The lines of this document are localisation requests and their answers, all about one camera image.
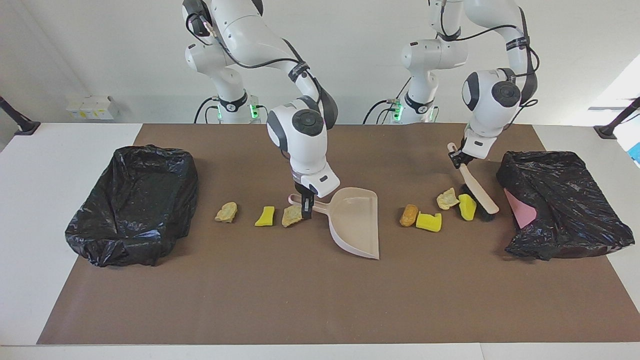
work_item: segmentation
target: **yellow foam piece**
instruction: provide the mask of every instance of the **yellow foam piece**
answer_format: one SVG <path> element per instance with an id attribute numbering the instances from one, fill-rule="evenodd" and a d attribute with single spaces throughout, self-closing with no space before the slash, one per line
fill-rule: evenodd
<path id="1" fill-rule="evenodd" d="M 276 208 L 273 206 L 265 206 L 262 209 L 262 215 L 258 221 L 255 222 L 255 226 L 273 226 L 273 213 L 276 211 Z"/>
<path id="2" fill-rule="evenodd" d="M 435 216 L 429 214 L 419 214 L 418 220 L 415 222 L 418 229 L 424 229 L 439 232 L 442 229 L 442 214 L 437 213 Z"/>
<path id="3" fill-rule="evenodd" d="M 475 200 L 467 195 L 466 193 L 458 196 L 458 200 L 460 200 L 460 214 L 462 218 L 466 221 L 471 221 L 474 219 L 474 215 L 476 214 L 477 204 Z"/>

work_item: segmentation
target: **black pole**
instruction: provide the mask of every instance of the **black pole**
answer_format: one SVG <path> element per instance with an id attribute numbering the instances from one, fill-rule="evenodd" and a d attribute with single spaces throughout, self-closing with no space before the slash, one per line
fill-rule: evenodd
<path id="1" fill-rule="evenodd" d="M 598 135 L 600 135 L 603 139 L 617 139 L 615 135 L 613 135 L 613 130 L 616 126 L 622 124 L 622 122 L 631 116 L 631 114 L 635 113 L 638 108 L 640 108 L 640 97 L 638 97 L 634 102 L 631 103 L 626 109 L 622 110 L 622 112 L 609 124 L 605 126 L 594 126 Z"/>
<path id="2" fill-rule="evenodd" d="M 8 102 L 4 100 L 3 97 L 0 96 L 0 108 L 4 110 L 13 121 L 20 127 L 20 130 L 16 131 L 16 135 L 31 135 L 35 133 L 38 126 L 40 126 L 40 122 L 31 121 L 28 117 L 19 113 L 16 109 L 14 109 Z"/>

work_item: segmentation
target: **brown peanut-shaped object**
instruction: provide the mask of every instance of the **brown peanut-shaped object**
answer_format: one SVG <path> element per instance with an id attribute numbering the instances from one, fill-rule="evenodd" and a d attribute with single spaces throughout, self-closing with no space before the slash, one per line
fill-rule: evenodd
<path id="1" fill-rule="evenodd" d="M 404 208 L 402 217 L 400 218 L 400 225 L 404 227 L 410 227 L 415 224 L 415 219 L 418 218 L 418 207 L 416 205 L 407 205 Z"/>

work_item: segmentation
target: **black trash bag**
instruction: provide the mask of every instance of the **black trash bag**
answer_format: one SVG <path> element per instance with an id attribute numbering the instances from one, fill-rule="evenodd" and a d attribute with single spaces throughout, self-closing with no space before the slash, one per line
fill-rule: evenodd
<path id="1" fill-rule="evenodd" d="M 197 197 L 190 153 L 123 147 L 69 223 L 67 243 L 95 266 L 155 265 L 189 234 Z"/>
<path id="2" fill-rule="evenodd" d="M 505 251 L 518 257 L 584 258 L 633 245 L 633 233 L 615 214 L 584 162 L 573 152 L 507 152 L 498 182 L 533 207 L 535 220 Z"/>

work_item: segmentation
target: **brown table surface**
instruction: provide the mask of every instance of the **brown table surface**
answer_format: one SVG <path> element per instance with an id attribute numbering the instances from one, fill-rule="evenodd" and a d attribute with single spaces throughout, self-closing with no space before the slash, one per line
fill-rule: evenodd
<path id="1" fill-rule="evenodd" d="M 95 268 L 79 258 L 39 344 L 306 344 L 640 341 L 640 315 L 606 257 L 515 259 L 507 200 L 495 180 L 507 150 L 543 147 L 513 126 L 472 173 L 502 211 L 465 222 L 456 208 L 430 233 L 402 228 L 407 203 L 462 179 L 447 157 L 461 124 L 337 126 L 328 161 L 345 186 L 378 194 L 380 260 L 332 241 L 324 215 L 284 229 L 288 162 L 264 126 L 148 125 L 136 145 L 196 159 L 198 210 L 188 237 L 158 266 Z M 233 224 L 213 221 L 227 201 Z M 273 227 L 254 227 L 262 207 Z"/>

